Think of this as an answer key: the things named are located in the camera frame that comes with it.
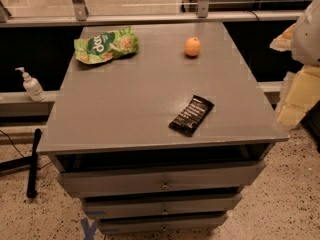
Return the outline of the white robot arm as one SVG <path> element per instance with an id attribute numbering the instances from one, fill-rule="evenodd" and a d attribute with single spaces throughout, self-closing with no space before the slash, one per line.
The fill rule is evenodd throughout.
<path id="1" fill-rule="evenodd" d="M 303 64 L 297 73 L 284 78 L 276 107 L 276 123 L 294 128 L 320 101 L 320 0 L 313 0 L 270 48 L 290 51 L 292 58 Z"/>

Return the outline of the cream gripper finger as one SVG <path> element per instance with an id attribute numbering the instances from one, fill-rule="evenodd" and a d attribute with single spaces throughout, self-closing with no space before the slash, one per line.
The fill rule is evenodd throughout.
<path id="1" fill-rule="evenodd" d="M 304 65 L 297 73 L 288 72 L 281 86 L 275 121 L 294 128 L 319 101 L 319 66 Z"/>
<path id="2" fill-rule="evenodd" d="M 295 24 L 289 26 L 282 34 L 272 40 L 270 48 L 279 52 L 290 51 Z"/>

